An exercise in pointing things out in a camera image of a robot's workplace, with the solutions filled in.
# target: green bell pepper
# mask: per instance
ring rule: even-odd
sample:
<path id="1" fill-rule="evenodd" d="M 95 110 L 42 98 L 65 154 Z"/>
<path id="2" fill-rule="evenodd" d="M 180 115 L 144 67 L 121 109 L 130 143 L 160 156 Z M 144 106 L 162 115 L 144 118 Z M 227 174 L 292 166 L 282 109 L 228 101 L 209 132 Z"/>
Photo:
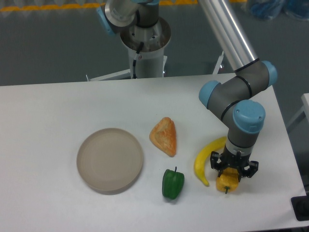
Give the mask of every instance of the green bell pepper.
<path id="1" fill-rule="evenodd" d="M 166 169 L 162 181 L 162 194 L 166 198 L 176 199 L 181 192 L 184 184 L 184 174 Z"/>

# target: round plate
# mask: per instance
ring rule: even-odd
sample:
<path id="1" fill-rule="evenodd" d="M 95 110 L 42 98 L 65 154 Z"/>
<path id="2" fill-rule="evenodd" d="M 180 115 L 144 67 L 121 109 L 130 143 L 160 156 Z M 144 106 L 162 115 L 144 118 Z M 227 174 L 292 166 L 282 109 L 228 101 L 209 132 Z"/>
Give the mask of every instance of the round plate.
<path id="1" fill-rule="evenodd" d="M 142 164 L 140 143 L 116 128 L 90 135 L 77 155 L 77 169 L 83 180 L 102 192 L 125 190 L 139 175 Z"/>

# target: blue object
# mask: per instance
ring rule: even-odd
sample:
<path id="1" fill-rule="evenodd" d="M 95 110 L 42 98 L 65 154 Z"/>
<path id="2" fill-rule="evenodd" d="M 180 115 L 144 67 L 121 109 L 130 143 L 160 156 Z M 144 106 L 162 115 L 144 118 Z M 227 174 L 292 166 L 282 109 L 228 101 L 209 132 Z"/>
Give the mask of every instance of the blue object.
<path id="1" fill-rule="evenodd" d="M 211 97 L 211 93 L 218 84 L 220 84 L 220 82 L 218 81 L 209 81 L 199 91 L 198 98 L 207 109 L 208 109 L 207 106 L 208 106 L 209 98 Z"/>
<path id="2" fill-rule="evenodd" d="M 278 16 L 284 6 L 285 0 L 248 0 L 247 9 L 260 19 L 273 19 Z"/>
<path id="3" fill-rule="evenodd" d="M 284 11 L 294 19 L 309 20 L 309 0 L 288 0 Z"/>
<path id="4" fill-rule="evenodd" d="M 278 72 L 275 66 L 272 65 L 272 63 L 270 63 L 267 60 L 262 61 L 263 64 L 266 65 L 267 69 L 268 69 L 268 73 L 269 73 L 269 82 L 268 82 L 268 87 L 272 86 L 274 83 L 277 82 L 278 79 Z"/>
<path id="5" fill-rule="evenodd" d="M 148 3 L 150 6 L 158 5 L 160 0 L 153 0 L 152 2 Z"/>
<path id="6" fill-rule="evenodd" d="M 98 19 L 102 25 L 102 27 L 106 30 L 108 35 L 114 36 L 115 33 L 113 32 L 110 24 L 108 23 L 101 7 L 97 8 L 97 13 L 98 13 Z"/>
<path id="7" fill-rule="evenodd" d="M 240 101 L 233 110 L 233 120 L 236 126 L 248 134 L 256 134 L 261 131 L 265 116 L 263 106 L 251 100 Z"/>

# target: toasted bread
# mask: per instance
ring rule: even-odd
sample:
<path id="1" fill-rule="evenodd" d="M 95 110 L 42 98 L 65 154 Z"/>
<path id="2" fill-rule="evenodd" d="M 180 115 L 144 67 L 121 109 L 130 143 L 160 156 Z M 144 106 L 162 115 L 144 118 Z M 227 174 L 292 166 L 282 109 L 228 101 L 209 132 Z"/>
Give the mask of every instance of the toasted bread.
<path id="1" fill-rule="evenodd" d="M 174 122 L 169 117 L 164 117 L 152 129 L 150 141 L 161 151 L 173 157 L 176 154 L 176 129 Z"/>

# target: toy vegetable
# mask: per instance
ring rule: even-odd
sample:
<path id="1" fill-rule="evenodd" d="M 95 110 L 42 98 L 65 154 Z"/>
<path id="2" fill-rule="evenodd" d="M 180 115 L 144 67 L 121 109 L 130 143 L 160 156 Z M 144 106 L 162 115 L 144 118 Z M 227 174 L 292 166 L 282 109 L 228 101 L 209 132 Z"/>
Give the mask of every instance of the toy vegetable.
<path id="1" fill-rule="evenodd" d="M 166 169 L 162 181 L 162 194 L 169 199 L 176 199 L 181 192 L 184 184 L 184 175 L 182 173 Z"/>
<path id="2" fill-rule="evenodd" d="M 217 189 L 221 192 L 232 192 L 238 186 L 238 171 L 234 168 L 226 168 L 216 180 Z"/>

